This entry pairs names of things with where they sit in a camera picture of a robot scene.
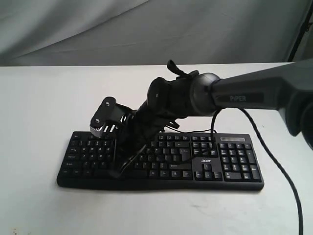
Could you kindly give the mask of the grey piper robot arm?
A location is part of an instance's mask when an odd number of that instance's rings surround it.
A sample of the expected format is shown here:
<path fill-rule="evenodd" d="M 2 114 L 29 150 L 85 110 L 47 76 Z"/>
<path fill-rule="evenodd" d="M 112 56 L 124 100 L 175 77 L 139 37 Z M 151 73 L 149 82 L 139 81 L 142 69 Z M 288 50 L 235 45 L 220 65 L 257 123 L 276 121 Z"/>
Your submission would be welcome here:
<path fill-rule="evenodd" d="M 146 101 L 117 137 L 118 161 L 110 176 L 120 177 L 143 147 L 171 121 L 210 117 L 225 108 L 277 110 L 289 133 L 313 144 L 312 59 L 221 79 L 213 73 L 161 77 L 149 86 Z"/>

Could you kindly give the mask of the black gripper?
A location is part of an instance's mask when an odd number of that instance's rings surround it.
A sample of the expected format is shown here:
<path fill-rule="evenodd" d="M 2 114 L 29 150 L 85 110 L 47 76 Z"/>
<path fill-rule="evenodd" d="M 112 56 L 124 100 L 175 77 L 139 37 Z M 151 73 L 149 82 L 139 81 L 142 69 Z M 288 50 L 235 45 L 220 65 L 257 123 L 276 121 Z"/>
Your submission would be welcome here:
<path fill-rule="evenodd" d="M 108 164 L 108 174 L 113 178 L 120 178 L 121 174 L 133 163 L 146 144 L 152 141 L 157 133 L 166 125 L 175 123 L 178 116 L 169 112 L 158 113 L 144 102 L 139 109 L 128 114 L 126 124 L 119 127 L 114 142 L 112 161 Z"/>

